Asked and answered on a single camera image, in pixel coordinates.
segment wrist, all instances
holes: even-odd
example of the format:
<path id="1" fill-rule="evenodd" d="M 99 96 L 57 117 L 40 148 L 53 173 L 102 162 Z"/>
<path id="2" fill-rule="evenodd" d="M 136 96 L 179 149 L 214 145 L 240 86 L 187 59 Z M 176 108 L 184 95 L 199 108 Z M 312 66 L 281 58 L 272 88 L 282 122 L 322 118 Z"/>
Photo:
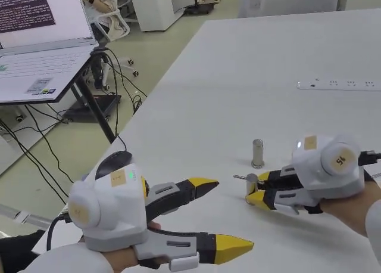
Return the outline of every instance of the wrist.
<path id="1" fill-rule="evenodd" d="M 335 216 L 355 232 L 367 236 L 365 221 L 369 208 L 381 200 L 381 189 L 375 182 L 366 182 L 364 191 L 356 196 L 337 199 L 322 200 L 322 211 Z"/>

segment white cabinet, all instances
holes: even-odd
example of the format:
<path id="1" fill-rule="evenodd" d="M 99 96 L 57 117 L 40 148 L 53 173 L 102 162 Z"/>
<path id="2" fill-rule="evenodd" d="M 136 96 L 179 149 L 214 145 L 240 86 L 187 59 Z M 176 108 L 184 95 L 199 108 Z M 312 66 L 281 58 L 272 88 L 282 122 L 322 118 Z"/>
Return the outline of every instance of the white cabinet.
<path id="1" fill-rule="evenodd" d="M 194 0 L 132 0 L 143 32 L 166 30 L 183 15 Z"/>
<path id="2" fill-rule="evenodd" d="M 241 0 L 239 17 L 336 11 L 338 0 Z"/>

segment numbered label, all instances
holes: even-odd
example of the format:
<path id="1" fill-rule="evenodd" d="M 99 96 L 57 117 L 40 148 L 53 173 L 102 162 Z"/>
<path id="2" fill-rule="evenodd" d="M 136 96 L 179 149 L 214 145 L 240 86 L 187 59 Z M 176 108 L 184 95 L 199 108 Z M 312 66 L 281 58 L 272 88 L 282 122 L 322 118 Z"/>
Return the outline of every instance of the numbered label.
<path id="1" fill-rule="evenodd" d="M 335 171 L 341 172 L 354 161 L 356 161 L 355 154 L 349 149 L 343 149 L 335 158 L 332 159 L 331 166 Z"/>
<path id="2" fill-rule="evenodd" d="M 77 203 L 69 203 L 69 215 L 72 220 L 78 221 L 81 224 L 88 224 L 90 220 L 89 210 Z"/>
<path id="3" fill-rule="evenodd" d="M 317 137 L 309 136 L 304 138 L 304 150 L 316 150 L 317 148 Z"/>
<path id="4" fill-rule="evenodd" d="M 126 173 L 124 172 L 123 169 L 112 172 L 110 176 L 111 176 L 111 186 L 113 188 L 119 185 L 124 185 L 127 182 Z"/>

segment caster wheel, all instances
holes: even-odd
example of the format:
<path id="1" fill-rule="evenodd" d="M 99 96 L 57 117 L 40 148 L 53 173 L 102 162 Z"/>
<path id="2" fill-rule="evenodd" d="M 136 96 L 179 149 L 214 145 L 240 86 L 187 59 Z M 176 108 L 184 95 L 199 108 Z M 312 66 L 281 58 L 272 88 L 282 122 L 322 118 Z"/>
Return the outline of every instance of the caster wheel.
<path id="1" fill-rule="evenodd" d="M 22 122 L 23 120 L 24 120 L 24 116 L 22 115 L 16 116 L 16 121 L 18 121 L 18 123 Z"/>

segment laptop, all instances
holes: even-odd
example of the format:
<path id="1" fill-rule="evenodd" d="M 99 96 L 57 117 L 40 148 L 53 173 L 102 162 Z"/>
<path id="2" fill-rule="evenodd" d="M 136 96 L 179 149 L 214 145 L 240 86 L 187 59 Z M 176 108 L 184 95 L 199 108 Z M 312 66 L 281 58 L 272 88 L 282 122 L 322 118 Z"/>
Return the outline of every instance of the laptop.
<path id="1" fill-rule="evenodd" d="M 96 46 L 82 0 L 0 0 L 0 104 L 56 100 Z"/>

